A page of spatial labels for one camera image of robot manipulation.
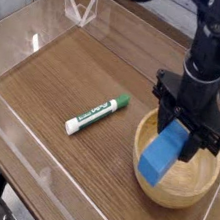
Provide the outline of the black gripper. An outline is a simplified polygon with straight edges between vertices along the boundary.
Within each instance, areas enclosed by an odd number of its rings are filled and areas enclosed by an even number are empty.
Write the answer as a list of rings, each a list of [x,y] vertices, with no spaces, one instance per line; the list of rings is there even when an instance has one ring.
[[[162,132],[175,118],[189,130],[189,138],[178,156],[189,162],[199,149],[207,149],[214,156],[220,151],[220,108],[217,94],[220,77],[212,81],[159,69],[153,94],[158,98],[158,132]]]

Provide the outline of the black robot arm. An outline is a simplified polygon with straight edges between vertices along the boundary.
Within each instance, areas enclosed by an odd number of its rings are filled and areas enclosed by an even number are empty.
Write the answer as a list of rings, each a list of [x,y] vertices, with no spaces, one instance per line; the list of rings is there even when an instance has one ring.
[[[189,138],[178,158],[188,162],[199,149],[220,151],[220,0],[190,0],[197,8],[196,35],[183,73],[157,72],[158,131],[178,119]]]

